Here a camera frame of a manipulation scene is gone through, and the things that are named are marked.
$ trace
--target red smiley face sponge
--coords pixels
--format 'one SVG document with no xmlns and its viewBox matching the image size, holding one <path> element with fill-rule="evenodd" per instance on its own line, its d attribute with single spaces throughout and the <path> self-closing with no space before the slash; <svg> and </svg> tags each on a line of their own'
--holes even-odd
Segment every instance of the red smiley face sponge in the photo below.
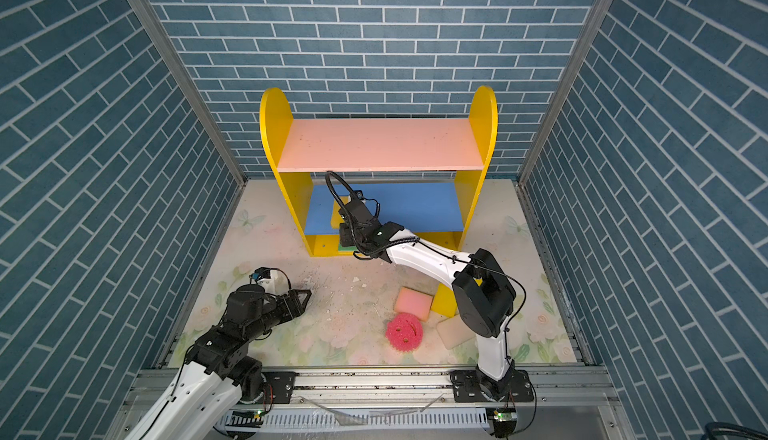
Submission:
<svg viewBox="0 0 768 440">
<path fill-rule="evenodd" d="M 386 326 L 386 338 L 389 344 L 400 352 L 411 352 L 421 344 L 424 329 L 416 315 L 399 313 Z"/>
</svg>

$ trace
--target blue brick wallpaper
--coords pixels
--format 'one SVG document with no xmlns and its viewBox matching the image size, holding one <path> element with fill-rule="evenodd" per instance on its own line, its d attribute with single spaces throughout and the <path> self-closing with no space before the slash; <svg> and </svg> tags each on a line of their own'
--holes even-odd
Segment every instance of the blue brick wallpaper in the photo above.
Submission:
<svg viewBox="0 0 768 440">
<path fill-rule="evenodd" d="M 594 0 L 151 0 L 245 172 L 270 175 L 264 90 L 296 116 L 449 117 L 480 85 L 515 176 Z"/>
<path fill-rule="evenodd" d="M 0 436 L 102 438 L 236 187 L 126 0 L 0 32 Z"/>
<path fill-rule="evenodd" d="M 639 438 L 768 430 L 768 0 L 614 0 L 527 189 Z"/>
</svg>

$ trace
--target floral tabletop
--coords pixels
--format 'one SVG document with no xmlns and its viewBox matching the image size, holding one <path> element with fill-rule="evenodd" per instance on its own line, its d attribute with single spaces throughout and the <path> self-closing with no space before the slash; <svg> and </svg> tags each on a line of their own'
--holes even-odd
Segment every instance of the floral tabletop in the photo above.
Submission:
<svg viewBox="0 0 768 440">
<path fill-rule="evenodd" d="M 542 263 L 509 180 L 487 180 L 472 219 L 465 251 L 491 251 L 515 277 L 528 299 L 509 324 L 508 348 L 516 362 L 575 362 L 568 334 Z M 311 258 L 277 187 L 249 181 L 213 266 L 178 341 L 170 366 L 179 366 L 187 347 L 218 322 L 229 292 L 248 283 L 257 267 L 278 267 L 294 288 L 312 298 L 299 319 L 252 342 L 249 354 L 265 366 L 459 365 L 477 360 L 475 340 L 447 350 L 437 334 L 446 318 L 430 312 L 418 349 L 400 353 L 384 337 L 400 287 L 434 295 L 438 282 L 407 267 L 351 257 Z M 522 301 L 518 291 L 517 306 Z"/>
</svg>

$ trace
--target metal plate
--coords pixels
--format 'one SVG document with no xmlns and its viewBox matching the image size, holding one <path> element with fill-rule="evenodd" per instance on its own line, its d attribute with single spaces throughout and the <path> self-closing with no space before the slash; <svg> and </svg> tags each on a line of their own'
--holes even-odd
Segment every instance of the metal plate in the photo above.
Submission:
<svg viewBox="0 0 768 440">
<path fill-rule="evenodd" d="M 514 402 L 533 402 L 533 388 L 531 379 L 525 370 L 515 370 L 520 375 L 512 378 L 512 399 Z M 477 373 L 475 370 L 453 370 L 451 372 L 453 384 L 453 399 L 456 403 L 486 402 L 487 399 L 480 390 Z"/>
<path fill-rule="evenodd" d="M 264 372 L 266 384 L 272 386 L 272 403 L 290 403 L 296 383 L 295 372 Z"/>
</svg>

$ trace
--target yellow shelf side panel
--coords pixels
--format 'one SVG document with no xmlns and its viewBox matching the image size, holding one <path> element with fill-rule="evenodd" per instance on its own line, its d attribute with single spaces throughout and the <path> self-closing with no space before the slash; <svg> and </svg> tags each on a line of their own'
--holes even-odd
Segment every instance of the yellow shelf side panel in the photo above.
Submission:
<svg viewBox="0 0 768 440">
<path fill-rule="evenodd" d="M 472 106 L 469 108 L 469 125 L 475 134 L 475 141 L 483 160 L 482 170 L 467 170 L 456 172 L 456 197 L 458 208 L 464 220 L 464 231 L 456 232 L 456 250 L 460 250 L 467 236 L 469 222 L 480 197 L 480 189 L 485 180 L 485 173 L 491 165 L 491 157 L 496 146 L 496 133 L 498 131 L 498 106 L 493 89 L 481 86 L 472 98 Z"/>
<path fill-rule="evenodd" d="M 293 114 L 283 91 L 277 88 L 265 91 L 264 95 L 261 96 L 259 109 L 259 128 L 264 152 L 267 160 L 270 161 L 277 185 L 280 186 L 286 199 L 293 221 L 296 223 L 304 245 L 311 255 L 315 250 L 315 236 L 307 237 L 304 235 L 304 226 L 312 198 L 312 175 L 309 172 L 280 174 L 277 171 L 277 165 L 280 163 L 280 156 L 283 154 L 292 123 Z"/>
</svg>

